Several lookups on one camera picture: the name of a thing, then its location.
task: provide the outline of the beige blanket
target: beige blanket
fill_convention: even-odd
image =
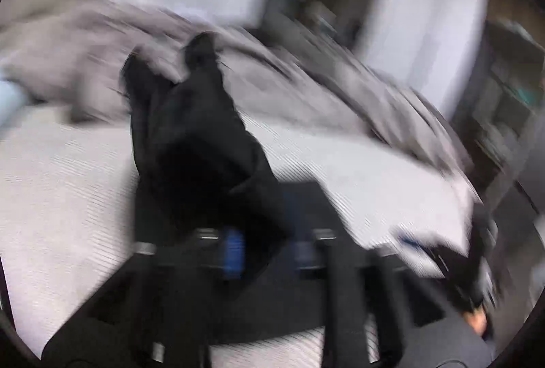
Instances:
[[[142,45],[157,71],[183,81],[187,72],[180,50],[201,31],[217,34],[225,84],[239,109],[307,127],[371,129],[383,142],[439,170],[459,169],[449,134],[415,93],[340,50],[328,53],[333,70],[319,85],[309,76],[312,70],[329,75],[316,70],[318,57],[281,59],[243,29],[93,0],[9,29],[3,66],[33,96],[70,104],[72,122],[113,121],[127,114],[119,72],[130,51]],[[318,51],[326,53],[325,47]]]

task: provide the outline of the gray blanket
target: gray blanket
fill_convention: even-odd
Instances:
[[[371,129],[439,170],[460,168],[451,137],[411,89],[312,37],[312,49],[281,56],[243,29],[93,0],[10,29],[4,68],[36,98],[70,104],[72,121],[113,121],[127,115],[119,72],[130,51],[143,46],[157,71],[183,81],[180,49],[201,31],[216,33],[225,85],[244,112],[342,132]],[[332,68],[316,68],[325,54]]]

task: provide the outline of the white mattress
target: white mattress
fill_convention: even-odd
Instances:
[[[128,124],[71,127],[59,108],[28,108],[0,141],[0,254],[17,331],[36,354],[129,253],[136,183]],[[365,246],[396,227],[464,249],[474,192],[374,140],[244,117],[281,178],[312,174]],[[413,251],[419,272],[437,271]],[[216,366],[319,366],[321,331],[216,348]]]

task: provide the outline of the crumpled blanket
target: crumpled blanket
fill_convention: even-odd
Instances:
[[[225,87],[244,112],[342,132],[371,129],[438,170],[460,169],[452,139],[418,96],[347,52],[329,50],[334,68],[324,73],[314,68],[316,59],[279,56],[243,29],[189,22],[168,11],[91,0],[18,24],[8,30],[16,37],[4,38],[16,43],[3,67],[37,99],[70,104],[72,122],[114,121],[128,112],[119,80],[128,54],[142,46],[157,71],[183,81],[180,49],[202,31],[216,34]]]

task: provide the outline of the light blue pillow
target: light blue pillow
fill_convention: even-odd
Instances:
[[[16,83],[4,79],[0,67],[0,129],[25,105],[30,103],[28,94]]]

